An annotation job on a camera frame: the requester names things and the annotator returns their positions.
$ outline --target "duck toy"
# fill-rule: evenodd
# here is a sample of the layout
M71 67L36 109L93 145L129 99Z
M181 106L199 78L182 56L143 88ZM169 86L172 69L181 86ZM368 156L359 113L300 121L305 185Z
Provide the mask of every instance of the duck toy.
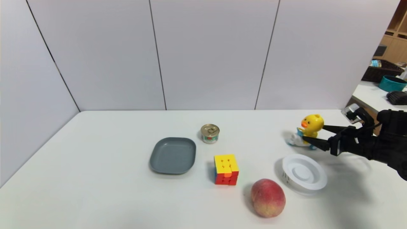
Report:
M287 144L316 150L317 147L302 140L302 136L316 138L318 131L324 127L324 119L319 114L310 114L301 121L301 126L303 128L297 128L297 133L292 134L291 138L286 140Z

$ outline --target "red peach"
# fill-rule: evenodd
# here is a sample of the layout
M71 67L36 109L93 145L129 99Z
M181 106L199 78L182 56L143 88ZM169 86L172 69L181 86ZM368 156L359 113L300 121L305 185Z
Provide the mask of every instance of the red peach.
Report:
M252 186L252 201L254 210L262 217L278 216L285 206L283 189L269 179L258 180Z

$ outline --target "teal bowl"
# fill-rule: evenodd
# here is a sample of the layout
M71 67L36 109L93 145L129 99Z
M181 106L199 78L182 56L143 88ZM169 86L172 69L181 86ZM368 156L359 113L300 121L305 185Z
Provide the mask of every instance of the teal bowl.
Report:
M406 85L407 81L405 80L394 76L385 75L379 84L379 88L387 92L402 91Z

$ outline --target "pull tab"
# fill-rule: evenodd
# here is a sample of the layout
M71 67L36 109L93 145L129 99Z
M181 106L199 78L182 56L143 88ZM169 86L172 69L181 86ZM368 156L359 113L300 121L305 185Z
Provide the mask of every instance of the pull tab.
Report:
M208 129L208 133L210 133L210 134L213 134L213 133L215 133L216 131L217 131L216 128L210 128L210 129Z

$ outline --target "dark basket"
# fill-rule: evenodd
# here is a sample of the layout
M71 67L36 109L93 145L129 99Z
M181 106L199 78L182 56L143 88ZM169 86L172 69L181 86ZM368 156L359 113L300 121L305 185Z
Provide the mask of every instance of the dark basket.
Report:
M399 68L392 62L383 59L378 60L381 61L382 67L376 68L369 66L365 74L363 75L363 81L380 83L381 78L383 78L384 75L397 76L404 72L402 68Z

